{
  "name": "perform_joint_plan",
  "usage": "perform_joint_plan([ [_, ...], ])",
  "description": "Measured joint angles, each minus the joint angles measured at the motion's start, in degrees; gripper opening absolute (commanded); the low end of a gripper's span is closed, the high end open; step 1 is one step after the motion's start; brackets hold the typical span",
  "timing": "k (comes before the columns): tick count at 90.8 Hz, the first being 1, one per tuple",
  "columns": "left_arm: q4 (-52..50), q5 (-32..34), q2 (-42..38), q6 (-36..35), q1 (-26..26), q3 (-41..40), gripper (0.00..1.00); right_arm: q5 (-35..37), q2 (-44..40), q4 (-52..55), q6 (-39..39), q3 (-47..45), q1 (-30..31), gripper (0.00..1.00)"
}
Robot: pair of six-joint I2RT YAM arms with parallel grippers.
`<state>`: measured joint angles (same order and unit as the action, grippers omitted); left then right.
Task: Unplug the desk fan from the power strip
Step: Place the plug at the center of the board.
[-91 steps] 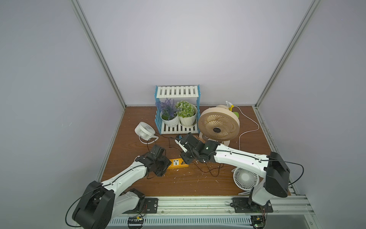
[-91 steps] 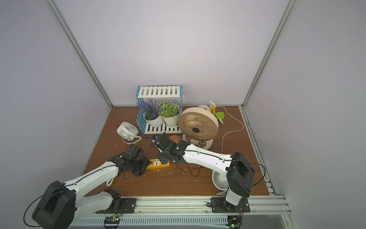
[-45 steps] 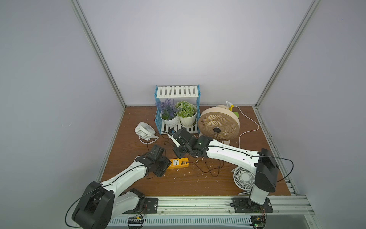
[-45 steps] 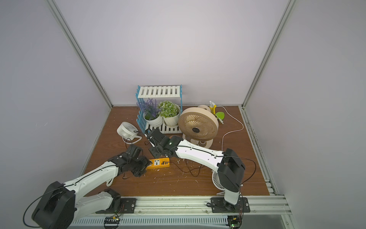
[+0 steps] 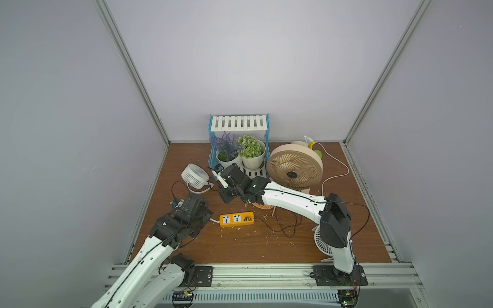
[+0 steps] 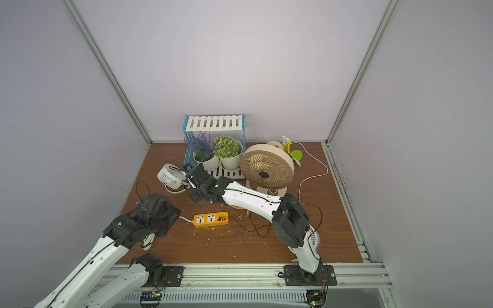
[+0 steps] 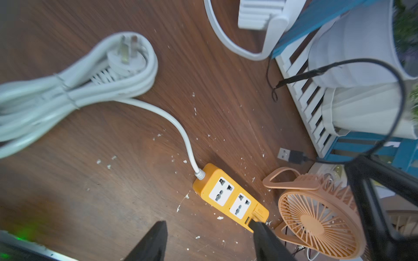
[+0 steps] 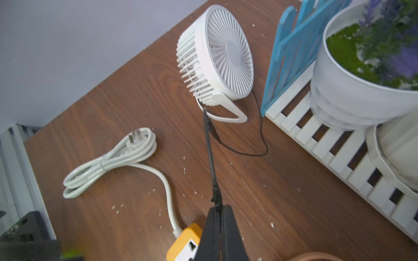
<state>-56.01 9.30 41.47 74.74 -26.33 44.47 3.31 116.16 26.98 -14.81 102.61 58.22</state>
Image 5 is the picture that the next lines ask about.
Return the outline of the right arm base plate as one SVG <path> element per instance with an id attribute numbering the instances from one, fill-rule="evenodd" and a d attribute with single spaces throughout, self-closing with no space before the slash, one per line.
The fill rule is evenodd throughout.
<path id="1" fill-rule="evenodd" d="M 366 273 L 361 265 L 355 265 L 351 273 L 337 270 L 334 266 L 318 265 L 312 268 L 309 276 L 315 280 L 317 286 L 354 287 L 367 286 Z"/>

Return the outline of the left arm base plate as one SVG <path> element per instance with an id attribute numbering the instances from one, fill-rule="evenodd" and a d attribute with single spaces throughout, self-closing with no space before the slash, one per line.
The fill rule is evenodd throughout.
<path id="1" fill-rule="evenodd" d="M 195 266 L 186 274 L 184 285 L 186 287 L 211 287 L 213 271 L 213 266 Z"/>

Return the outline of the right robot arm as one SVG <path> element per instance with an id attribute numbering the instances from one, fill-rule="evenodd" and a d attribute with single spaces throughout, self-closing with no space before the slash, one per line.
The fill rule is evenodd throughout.
<path id="1" fill-rule="evenodd" d="M 220 183 L 225 203 L 235 198 L 248 204 L 267 204 L 304 216 L 318 225 L 320 239 L 331 250 L 333 266 L 340 273 L 352 274 L 357 265 L 353 253 L 352 216 L 335 194 L 315 196 L 287 188 L 264 177 L 250 178 L 233 164 L 216 166 L 213 175 Z"/>

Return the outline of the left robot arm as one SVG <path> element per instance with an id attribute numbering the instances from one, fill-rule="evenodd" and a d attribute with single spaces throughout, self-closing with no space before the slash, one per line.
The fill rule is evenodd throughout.
<path id="1" fill-rule="evenodd" d="M 189 194 L 151 228 L 139 253 L 93 307 L 155 307 L 166 294 L 194 282 L 196 263 L 172 254 L 197 238 L 213 212 L 206 198 Z"/>

